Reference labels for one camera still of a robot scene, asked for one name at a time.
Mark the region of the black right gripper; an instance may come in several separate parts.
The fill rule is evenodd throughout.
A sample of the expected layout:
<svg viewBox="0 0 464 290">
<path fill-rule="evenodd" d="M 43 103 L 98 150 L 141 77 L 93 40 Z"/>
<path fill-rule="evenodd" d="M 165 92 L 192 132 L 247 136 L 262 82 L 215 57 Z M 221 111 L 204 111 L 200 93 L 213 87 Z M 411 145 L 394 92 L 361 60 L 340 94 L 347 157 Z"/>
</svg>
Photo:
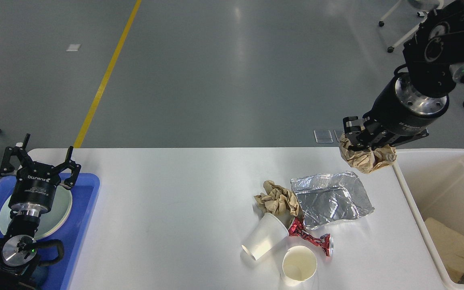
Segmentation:
<svg viewBox="0 0 464 290">
<path fill-rule="evenodd" d="M 427 126 L 449 108 L 447 94 L 440 98 L 420 93 L 408 73 L 398 73 L 363 115 L 343 118 L 343 132 L 351 151 L 398 147 L 429 136 Z"/>
</svg>

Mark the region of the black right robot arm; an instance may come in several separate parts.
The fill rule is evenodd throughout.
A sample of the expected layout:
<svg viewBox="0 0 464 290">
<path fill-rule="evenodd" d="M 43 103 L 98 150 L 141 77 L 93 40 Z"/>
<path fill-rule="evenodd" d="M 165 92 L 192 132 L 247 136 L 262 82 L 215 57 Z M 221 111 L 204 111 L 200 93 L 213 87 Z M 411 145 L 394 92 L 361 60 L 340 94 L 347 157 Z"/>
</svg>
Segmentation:
<svg viewBox="0 0 464 290">
<path fill-rule="evenodd" d="M 362 118 L 343 119 L 347 149 L 397 147 L 428 136 L 449 108 L 449 93 L 464 84 L 464 0 L 427 13 L 404 43 L 405 63 Z"/>
</svg>

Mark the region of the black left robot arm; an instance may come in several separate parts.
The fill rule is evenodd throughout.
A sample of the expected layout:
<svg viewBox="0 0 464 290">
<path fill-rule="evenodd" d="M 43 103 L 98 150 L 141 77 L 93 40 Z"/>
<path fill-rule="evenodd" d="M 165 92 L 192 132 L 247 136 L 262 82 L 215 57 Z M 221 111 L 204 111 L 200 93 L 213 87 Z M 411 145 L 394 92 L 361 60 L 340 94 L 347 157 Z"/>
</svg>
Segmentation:
<svg viewBox="0 0 464 290">
<path fill-rule="evenodd" d="M 9 209 L 14 213 L 7 231 L 0 236 L 0 290 L 35 290 L 33 277 L 39 267 L 63 260 L 65 249 L 59 239 L 35 238 L 41 216 L 53 209 L 58 187 L 70 190 L 78 179 L 81 165 L 72 159 L 74 147 L 68 147 L 64 162 L 50 165 L 35 161 L 27 152 L 30 134 L 21 145 L 6 147 L 0 176 L 16 178 Z"/>
</svg>

